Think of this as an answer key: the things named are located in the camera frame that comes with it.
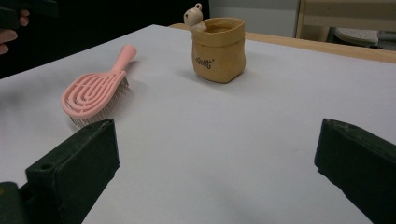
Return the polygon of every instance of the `white table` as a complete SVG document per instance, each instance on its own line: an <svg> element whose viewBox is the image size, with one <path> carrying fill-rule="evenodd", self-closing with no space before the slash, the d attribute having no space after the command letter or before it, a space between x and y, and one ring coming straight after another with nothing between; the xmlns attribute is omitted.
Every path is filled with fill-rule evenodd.
<svg viewBox="0 0 396 224"><path fill-rule="evenodd" d="M77 131L62 111L79 75L137 55L114 114L120 169L85 224L371 223L314 165L324 118L396 143L396 64L246 42L228 84L196 76L189 31L151 25L0 80L0 182Z"/></svg>

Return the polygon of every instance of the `wooden table edge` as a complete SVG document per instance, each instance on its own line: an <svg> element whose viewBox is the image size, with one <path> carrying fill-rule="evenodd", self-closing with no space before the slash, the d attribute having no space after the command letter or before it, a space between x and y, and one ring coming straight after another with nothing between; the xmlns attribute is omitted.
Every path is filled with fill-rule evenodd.
<svg viewBox="0 0 396 224"><path fill-rule="evenodd" d="M189 27L184 23L172 24L169 27L189 30ZM382 63L396 63L396 51L386 49L368 49L362 47L296 39L277 35L263 35L250 32L246 32L245 38L248 40L260 41L264 43L289 46L299 49L310 49L319 52L377 61Z"/></svg>

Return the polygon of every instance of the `pink hairbrush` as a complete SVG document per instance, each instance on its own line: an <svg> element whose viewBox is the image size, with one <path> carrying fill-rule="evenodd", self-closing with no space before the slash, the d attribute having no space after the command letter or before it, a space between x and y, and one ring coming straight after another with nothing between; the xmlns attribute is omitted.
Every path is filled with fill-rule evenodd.
<svg viewBox="0 0 396 224"><path fill-rule="evenodd" d="M124 68L136 55L136 48L124 45L110 71L78 77L64 91L62 108L78 126L107 119L128 87Z"/></svg>

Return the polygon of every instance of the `ceramic pot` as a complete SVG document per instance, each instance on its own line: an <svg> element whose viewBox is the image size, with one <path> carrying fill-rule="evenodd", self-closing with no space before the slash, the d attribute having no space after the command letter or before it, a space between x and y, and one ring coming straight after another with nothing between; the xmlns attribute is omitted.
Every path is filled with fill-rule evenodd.
<svg viewBox="0 0 396 224"><path fill-rule="evenodd" d="M245 69L245 22L236 18L203 21L206 31L192 32L192 64L205 79L228 83Z"/></svg>

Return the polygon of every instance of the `small figurine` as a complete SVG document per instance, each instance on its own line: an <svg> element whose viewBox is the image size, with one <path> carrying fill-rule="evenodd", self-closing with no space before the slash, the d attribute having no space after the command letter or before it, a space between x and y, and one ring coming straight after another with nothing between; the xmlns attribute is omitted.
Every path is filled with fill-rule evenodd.
<svg viewBox="0 0 396 224"><path fill-rule="evenodd" d="M190 26L190 31L205 31L206 25L202 21L204 18L202 14L202 5L200 3L195 4L195 7L190 8L184 13L184 24Z"/></svg>

